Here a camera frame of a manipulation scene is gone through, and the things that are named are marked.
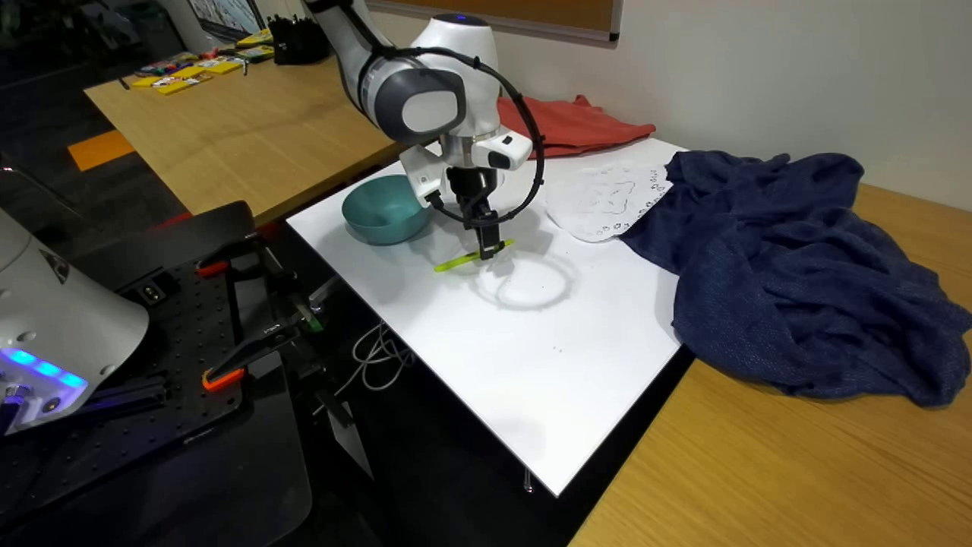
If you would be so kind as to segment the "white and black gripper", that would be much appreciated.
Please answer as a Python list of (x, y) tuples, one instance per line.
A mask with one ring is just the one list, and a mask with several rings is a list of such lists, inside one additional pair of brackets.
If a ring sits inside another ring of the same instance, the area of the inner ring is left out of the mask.
[(501, 223), (490, 204), (496, 170), (469, 165), (449, 135), (396, 136), (394, 145), (414, 198), (455, 223), (475, 223), (475, 255), (497, 255)]

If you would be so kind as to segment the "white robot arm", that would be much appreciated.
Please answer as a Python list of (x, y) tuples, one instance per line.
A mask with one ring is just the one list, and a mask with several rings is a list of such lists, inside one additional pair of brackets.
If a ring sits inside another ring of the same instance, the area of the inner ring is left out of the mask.
[(497, 117), (491, 28), (474, 15), (435, 15), (417, 44), (390, 46), (354, 0), (305, 0), (322, 28), (351, 106), (400, 145), (400, 167), (421, 206), (442, 206), (475, 233), (475, 255), (503, 249), (490, 206), (496, 178), (515, 167), (528, 143)]

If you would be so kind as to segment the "white robot base blue lights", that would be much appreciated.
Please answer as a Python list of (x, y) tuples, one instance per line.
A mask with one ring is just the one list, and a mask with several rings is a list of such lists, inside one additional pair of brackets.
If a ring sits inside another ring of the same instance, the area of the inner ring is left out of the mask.
[(0, 436), (72, 418), (143, 344), (149, 311), (0, 214)]

